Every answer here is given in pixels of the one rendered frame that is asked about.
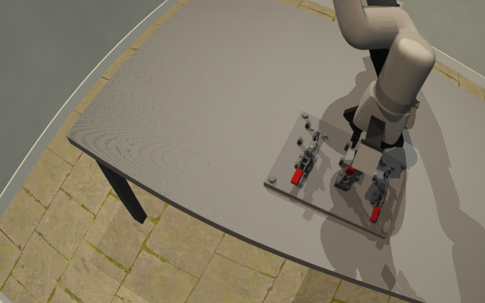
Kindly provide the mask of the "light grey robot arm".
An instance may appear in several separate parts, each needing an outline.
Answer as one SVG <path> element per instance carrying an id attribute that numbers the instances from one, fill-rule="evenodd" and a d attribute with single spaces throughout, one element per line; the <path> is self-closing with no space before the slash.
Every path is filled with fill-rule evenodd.
<path id="1" fill-rule="evenodd" d="M 418 108 L 416 96 L 435 64 L 435 52 L 396 0 L 366 1 L 367 6 L 362 0 L 333 0 L 340 31 L 356 49 L 390 49 L 374 87 L 384 108 L 395 114 Z M 352 168 L 373 177 L 383 153 L 384 128 L 385 122 L 371 115 Z"/>

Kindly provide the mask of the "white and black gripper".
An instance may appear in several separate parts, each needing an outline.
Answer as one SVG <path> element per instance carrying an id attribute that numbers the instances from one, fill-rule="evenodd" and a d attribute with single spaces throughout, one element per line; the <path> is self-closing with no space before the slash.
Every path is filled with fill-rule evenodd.
<path id="1" fill-rule="evenodd" d="M 381 148 L 383 150 L 394 146 L 402 148 L 404 144 L 402 132 L 407 124 L 412 107 L 403 114 L 390 112 L 377 100 L 373 88 L 375 83 L 376 81 L 373 81 L 369 84 L 357 106 L 344 111 L 343 116 L 353 130 L 351 148 L 355 148 L 363 131 L 367 133 L 371 115 L 385 122 Z"/>

